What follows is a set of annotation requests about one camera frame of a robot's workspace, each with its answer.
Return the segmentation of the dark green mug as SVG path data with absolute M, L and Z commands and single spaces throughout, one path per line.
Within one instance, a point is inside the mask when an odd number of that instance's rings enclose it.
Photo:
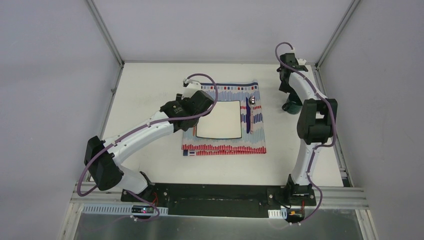
M 302 101 L 296 93 L 290 93 L 281 109 L 291 115 L 297 115 L 303 107 Z

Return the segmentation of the silver spoon pink handle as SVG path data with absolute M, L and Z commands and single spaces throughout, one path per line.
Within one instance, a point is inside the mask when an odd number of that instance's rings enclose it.
M 254 110 L 256 105 L 256 97 L 254 95 L 251 95 L 248 98 L 248 106 L 249 106 L 249 133 L 253 133 L 253 127 L 254 127 Z

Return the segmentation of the dark blue plastic knife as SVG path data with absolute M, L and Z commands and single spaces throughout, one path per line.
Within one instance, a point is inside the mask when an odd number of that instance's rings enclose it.
M 250 98 L 246 98 L 246 133 L 251 132 L 251 101 Z

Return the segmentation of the patterned cloth napkin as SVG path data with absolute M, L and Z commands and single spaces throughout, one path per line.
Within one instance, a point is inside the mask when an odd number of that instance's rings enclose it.
M 248 83 L 202 83 L 201 88 L 213 99 L 240 101 L 242 136 L 238 139 L 210 139 L 196 137 L 196 126 L 183 132 L 182 150 L 184 156 L 265 154 L 267 152 L 264 121 L 259 84 L 256 80 Z M 246 98 L 255 96 L 253 133 L 247 134 Z

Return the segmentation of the white square plate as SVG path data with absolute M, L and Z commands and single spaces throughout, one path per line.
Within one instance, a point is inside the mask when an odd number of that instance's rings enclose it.
M 216 140 L 240 139 L 242 137 L 240 101 L 218 101 L 208 115 L 199 119 L 195 136 Z

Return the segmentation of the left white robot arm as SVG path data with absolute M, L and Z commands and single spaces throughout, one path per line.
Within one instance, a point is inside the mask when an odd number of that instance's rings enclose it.
M 153 189 L 142 172 L 123 166 L 123 162 L 143 147 L 178 131 L 197 125 L 199 118 L 209 114 L 217 99 L 203 90 L 190 97 L 178 96 L 160 107 L 149 119 L 127 132 L 105 140 L 97 135 L 87 141 L 84 164 L 95 182 L 95 189 L 107 191 L 114 187 L 133 192 L 140 202 L 152 198 Z

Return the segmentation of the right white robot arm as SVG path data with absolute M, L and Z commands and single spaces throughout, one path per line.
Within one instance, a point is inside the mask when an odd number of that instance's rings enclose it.
M 335 135 L 338 103 L 327 98 L 307 76 L 308 69 L 299 63 L 293 52 L 279 55 L 279 90 L 296 97 L 301 106 L 296 125 L 300 148 L 295 167 L 282 189 L 283 199 L 290 205 L 315 199 L 311 182 L 320 154 Z

